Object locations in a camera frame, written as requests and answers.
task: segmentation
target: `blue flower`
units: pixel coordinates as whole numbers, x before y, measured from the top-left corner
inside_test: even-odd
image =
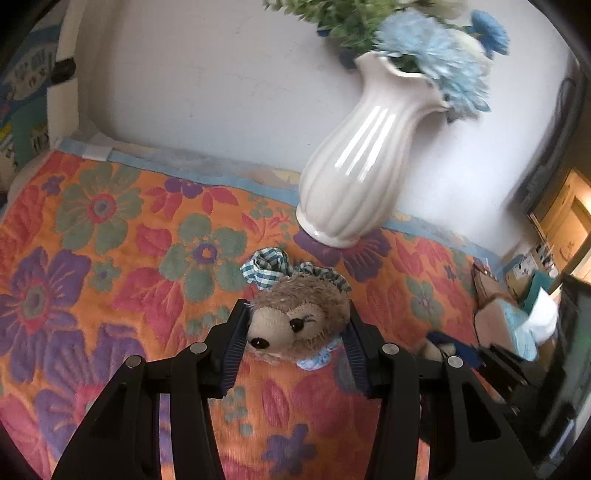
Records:
[[[412,56],[417,67],[437,83],[453,118],[488,112],[486,74],[476,57],[456,41],[453,30],[413,8],[390,15],[379,26],[376,46],[395,59]]]
[[[475,36],[486,50],[486,56],[492,58],[494,51],[509,53],[509,35],[507,30],[490,14],[482,10],[472,12],[472,26],[467,32]]]

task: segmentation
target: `orange blanket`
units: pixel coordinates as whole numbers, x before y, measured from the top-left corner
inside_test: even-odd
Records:
[[[239,266],[262,247],[335,267],[365,322],[414,346],[441,329],[476,343],[472,259],[388,230],[354,248],[314,242],[294,208],[55,152],[0,226],[0,420],[48,479],[102,387],[129,355],[175,355],[252,298]],[[341,349],[316,372],[245,355],[211,404],[231,480],[363,478],[379,404],[362,398]],[[166,399],[161,456],[173,476]],[[420,446],[417,478],[428,448]]]

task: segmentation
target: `hedgehog eye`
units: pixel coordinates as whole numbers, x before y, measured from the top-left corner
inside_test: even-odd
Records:
[[[301,332],[304,329],[304,320],[302,319],[291,319],[290,320],[291,330],[294,333]]]

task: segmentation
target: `plush toy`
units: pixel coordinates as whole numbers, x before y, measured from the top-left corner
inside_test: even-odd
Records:
[[[310,262],[294,267],[278,248],[255,252],[241,270],[262,290],[251,301],[249,349],[266,361],[294,361],[306,370],[326,365],[349,322],[347,281]]]

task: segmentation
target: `ceramic vase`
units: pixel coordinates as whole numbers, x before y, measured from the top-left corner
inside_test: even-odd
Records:
[[[356,64],[363,77],[361,99],[310,157],[299,185],[301,227],[337,248],[354,246],[384,224],[401,190],[418,122],[446,110],[425,75],[401,72],[374,51]]]

